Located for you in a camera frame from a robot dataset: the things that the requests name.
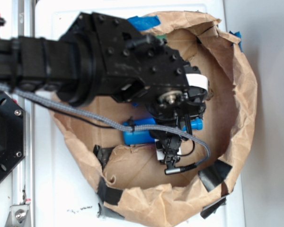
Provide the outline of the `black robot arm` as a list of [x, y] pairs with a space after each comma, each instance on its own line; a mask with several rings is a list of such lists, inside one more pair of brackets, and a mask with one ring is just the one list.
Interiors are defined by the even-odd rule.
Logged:
[[[206, 109], [208, 79], [179, 51], [152, 34], [141, 34], [131, 20], [99, 13], [80, 14], [58, 40], [0, 39], [0, 91], [35, 103], [101, 121], [109, 128], [149, 131], [161, 143], [168, 172], [196, 168], [196, 161], [176, 167], [182, 139], [210, 149], [192, 134], [192, 120]], [[97, 96], [146, 106], [155, 123], [121, 125], [80, 109]]]

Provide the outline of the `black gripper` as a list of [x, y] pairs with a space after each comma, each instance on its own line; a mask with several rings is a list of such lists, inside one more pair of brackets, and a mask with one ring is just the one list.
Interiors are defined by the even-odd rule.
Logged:
[[[184, 69], [188, 89], [166, 92], [154, 102], [146, 104], [146, 109], [157, 124], [179, 124], [185, 121], [185, 131], [192, 135], [191, 120], [202, 118], [206, 109], [209, 81], [197, 66], [186, 65]], [[155, 140], [157, 160], [161, 164], [174, 166], [180, 160], [178, 152], [181, 138], [159, 130], [150, 130], [150, 136]]]

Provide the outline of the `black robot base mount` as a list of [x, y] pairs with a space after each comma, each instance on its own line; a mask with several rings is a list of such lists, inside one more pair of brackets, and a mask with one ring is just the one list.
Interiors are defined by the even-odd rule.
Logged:
[[0, 93], [0, 183], [22, 161], [25, 111], [6, 93]]

